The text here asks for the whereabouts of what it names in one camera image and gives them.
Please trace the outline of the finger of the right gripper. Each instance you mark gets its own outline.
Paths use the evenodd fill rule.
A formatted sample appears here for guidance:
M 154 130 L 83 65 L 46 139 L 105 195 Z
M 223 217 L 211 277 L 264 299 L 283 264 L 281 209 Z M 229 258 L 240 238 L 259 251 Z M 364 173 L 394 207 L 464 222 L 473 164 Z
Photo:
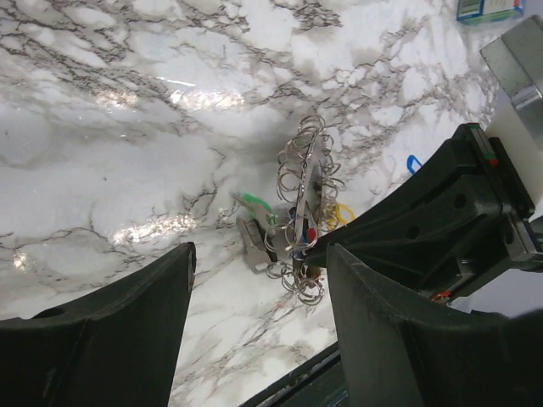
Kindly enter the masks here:
M 387 198 L 326 236 L 307 263 L 324 267 L 327 249 L 339 244 L 376 272 L 420 293 L 449 292 L 469 273 L 459 264 L 467 245 L 490 221 L 497 205 L 469 141 L 451 137 L 422 168 Z

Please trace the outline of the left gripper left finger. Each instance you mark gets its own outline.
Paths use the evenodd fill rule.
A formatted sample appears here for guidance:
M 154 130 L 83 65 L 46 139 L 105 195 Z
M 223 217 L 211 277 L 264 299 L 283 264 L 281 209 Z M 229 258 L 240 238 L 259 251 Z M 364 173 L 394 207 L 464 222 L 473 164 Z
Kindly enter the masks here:
M 196 248 L 30 319 L 1 322 L 3 406 L 166 406 Z

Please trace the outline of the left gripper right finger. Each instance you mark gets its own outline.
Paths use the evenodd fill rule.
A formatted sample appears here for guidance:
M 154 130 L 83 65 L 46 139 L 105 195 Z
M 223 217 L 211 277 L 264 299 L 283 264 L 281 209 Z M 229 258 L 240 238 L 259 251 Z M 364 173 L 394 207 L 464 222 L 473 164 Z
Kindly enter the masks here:
M 468 314 L 377 273 L 338 244 L 327 275 L 353 406 L 539 406 L 542 314 Z

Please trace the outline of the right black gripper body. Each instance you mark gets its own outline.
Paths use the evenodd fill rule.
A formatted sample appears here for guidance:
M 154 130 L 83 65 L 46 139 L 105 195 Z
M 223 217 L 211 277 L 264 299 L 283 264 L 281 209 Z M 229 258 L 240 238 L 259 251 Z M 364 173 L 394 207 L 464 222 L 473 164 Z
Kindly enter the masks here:
M 476 123 L 459 125 L 453 137 L 470 142 L 482 175 L 490 184 L 497 214 L 491 214 L 483 203 L 489 194 L 480 192 L 474 202 L 490 223 L 462 254 L 459 267 L 469 277 L 451 290 L 450 302 L 475 293 L 508 270 L 542 273 L 542 228 L 529 223 L 535 206 L 502 143 L 488 138 Z

